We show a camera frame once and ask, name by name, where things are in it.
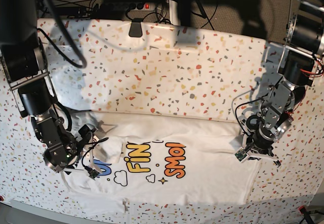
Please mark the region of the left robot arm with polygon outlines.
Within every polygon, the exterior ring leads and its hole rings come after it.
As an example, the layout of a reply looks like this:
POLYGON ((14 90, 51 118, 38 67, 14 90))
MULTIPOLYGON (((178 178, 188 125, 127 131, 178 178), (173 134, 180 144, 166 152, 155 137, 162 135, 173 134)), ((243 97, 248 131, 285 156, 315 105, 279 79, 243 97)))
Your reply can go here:
POLYGON ((267 94, 249 102, 260 102, 257 112, 238 120, 242 145, 235 156, 241 163, 267 159, 281 165, 272 145, 291 127, 292 114, 305 97, 306 87, 323 76, 323 21, 290 13, 277 73, 280 78, 268 86, 267 94))

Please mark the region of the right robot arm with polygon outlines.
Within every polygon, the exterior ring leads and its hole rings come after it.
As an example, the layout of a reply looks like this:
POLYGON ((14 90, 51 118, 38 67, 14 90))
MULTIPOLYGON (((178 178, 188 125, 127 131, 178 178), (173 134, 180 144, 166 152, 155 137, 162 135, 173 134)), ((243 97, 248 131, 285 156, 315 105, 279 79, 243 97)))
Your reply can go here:
MULTIPOLYGON (((87 62, 67 32, 52 0, 44 0, 66 41, 78 57, 73 65, 87 62)), ((76 163, 91 155, 97 142, 95 130, 83 126, 81 140, 71 134, 69 111, 58 101, 48 71, 45 49, 37 27, 37 0, 1 0, 1 66, 22 117, 30 117, 36 138, 46 144, 43 158, 55 172, 73 172, 76 163)))

